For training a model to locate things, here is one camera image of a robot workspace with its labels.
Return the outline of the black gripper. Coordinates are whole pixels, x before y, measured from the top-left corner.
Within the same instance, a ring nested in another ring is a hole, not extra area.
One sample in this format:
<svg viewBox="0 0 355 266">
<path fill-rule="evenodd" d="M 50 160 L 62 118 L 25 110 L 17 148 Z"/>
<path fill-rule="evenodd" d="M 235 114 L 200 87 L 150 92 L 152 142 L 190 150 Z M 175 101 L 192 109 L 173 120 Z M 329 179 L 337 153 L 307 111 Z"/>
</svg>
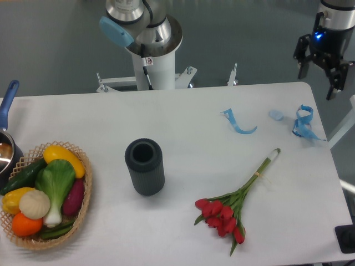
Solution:
<svg viewBox="0 0 355 266">
<path fill-rule="evenodd" d="M 344 53 L 351 38 L 351 28 L 343 30 L 329 29 L 322 26 L 314 27 L 312 34 L 299 37 L 293 58 L 297 60 L 299 80 L 305 78 L 308 73 L 310 61 L 319 67 L 327 64 L 335 67 L 326 70 L 329 80 L 329 90 L 326 100 L 332 100 L 339 91 L 344 89 L 350 62 L 343 59 Z"/>
</svg>

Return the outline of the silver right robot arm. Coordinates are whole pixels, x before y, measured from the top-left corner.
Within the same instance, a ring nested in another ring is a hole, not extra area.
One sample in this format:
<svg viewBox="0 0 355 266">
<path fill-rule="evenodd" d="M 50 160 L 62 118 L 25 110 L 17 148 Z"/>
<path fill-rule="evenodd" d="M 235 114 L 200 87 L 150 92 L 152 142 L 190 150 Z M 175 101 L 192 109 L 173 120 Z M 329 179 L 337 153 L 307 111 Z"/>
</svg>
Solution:
<svg viewBox="0 0 355 266">
<path fill-rule="evenodd" d="M 329 80 L 327 100 L 353 84 L 354 61 L 344 58 L 354 31 L 354 1 L 320 1 L 311 34 L 313 62 Z"/>
</svg>

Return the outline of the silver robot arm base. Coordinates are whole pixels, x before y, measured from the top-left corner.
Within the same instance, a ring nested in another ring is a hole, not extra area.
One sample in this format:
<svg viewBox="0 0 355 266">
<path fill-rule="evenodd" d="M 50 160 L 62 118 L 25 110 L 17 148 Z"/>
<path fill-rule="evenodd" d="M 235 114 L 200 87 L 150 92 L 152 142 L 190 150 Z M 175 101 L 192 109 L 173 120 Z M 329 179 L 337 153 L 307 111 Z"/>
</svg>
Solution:
<svg viewBox="0 0 355 266">
<path fill-rule="evenodd" d="M 100 29 L 131 54 L 137 89 L 174 89 L 182 29 L 167 14 L 166 1 L 107 1 L 105 9 Z"/>
</svg>

